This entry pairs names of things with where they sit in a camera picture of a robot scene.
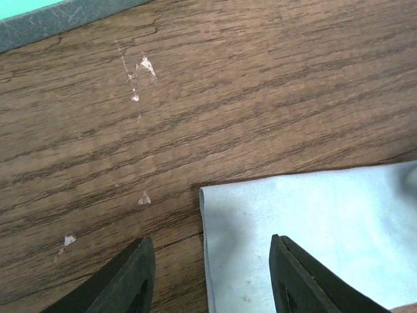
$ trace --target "white cloth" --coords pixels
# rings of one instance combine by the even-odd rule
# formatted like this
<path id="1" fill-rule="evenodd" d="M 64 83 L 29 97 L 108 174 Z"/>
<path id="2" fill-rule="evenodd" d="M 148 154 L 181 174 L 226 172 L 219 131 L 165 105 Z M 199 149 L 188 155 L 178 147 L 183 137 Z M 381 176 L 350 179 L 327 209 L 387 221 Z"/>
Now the white cloth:
<path id="1" fill-rule="evenodd" d="M 276 233 L 387 309 L 417 302 L 417 192 L 405 179 L 416 166 L 203 187 L 209 312 L 275 312 L 268 255 Z"/>

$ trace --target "folded cloth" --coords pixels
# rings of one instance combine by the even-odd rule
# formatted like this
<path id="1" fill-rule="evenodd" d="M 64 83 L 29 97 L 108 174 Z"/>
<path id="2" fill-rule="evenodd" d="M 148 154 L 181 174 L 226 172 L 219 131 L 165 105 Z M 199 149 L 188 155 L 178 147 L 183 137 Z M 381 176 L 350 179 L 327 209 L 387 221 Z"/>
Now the folded cloth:
<path id="1" fill-rule="evenodd" d="M 415 167 L 417 161 L 203 187 L 209 312 L 276 311 L 268 265 L 276 233 L 388 309 L 417 302 Z"/>

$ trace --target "light blue fabric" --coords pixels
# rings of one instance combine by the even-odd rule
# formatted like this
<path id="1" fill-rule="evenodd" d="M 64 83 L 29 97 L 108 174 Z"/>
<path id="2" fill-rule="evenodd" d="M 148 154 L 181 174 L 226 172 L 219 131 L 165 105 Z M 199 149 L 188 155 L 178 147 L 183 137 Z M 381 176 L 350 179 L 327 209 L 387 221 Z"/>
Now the light blue fabric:
<path id="1" fill-rule="evenodd" d="M 200 191 L 210 313 L 275 312 L 268 254 L 287 235 L 380 305 L 417 302 L 417 162 Z"/>

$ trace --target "wooden table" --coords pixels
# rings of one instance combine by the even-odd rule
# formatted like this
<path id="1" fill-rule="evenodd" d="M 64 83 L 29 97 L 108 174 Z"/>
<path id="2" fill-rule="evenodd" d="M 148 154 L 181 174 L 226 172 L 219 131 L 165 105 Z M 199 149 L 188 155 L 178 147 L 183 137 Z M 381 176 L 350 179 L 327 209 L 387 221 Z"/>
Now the wooden table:
<path id="1" fill-rule="evenodd" d="M 206 312 L 199 187 L 417 158 L 415 0 L 156 0 L 0 65 L 2 312 L 143 236 L 153 312 Z"/>

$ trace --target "gray border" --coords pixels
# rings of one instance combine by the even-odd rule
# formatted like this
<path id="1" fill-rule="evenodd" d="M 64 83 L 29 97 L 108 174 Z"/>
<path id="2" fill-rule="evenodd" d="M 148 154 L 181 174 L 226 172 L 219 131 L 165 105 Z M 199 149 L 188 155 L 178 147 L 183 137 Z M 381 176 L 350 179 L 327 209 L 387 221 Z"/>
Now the gray border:
<path id="1" fill-rule="evenodd" d="M 69 31 L 150 0 L 64 0 L 0 21 L 0 53 Z"/>

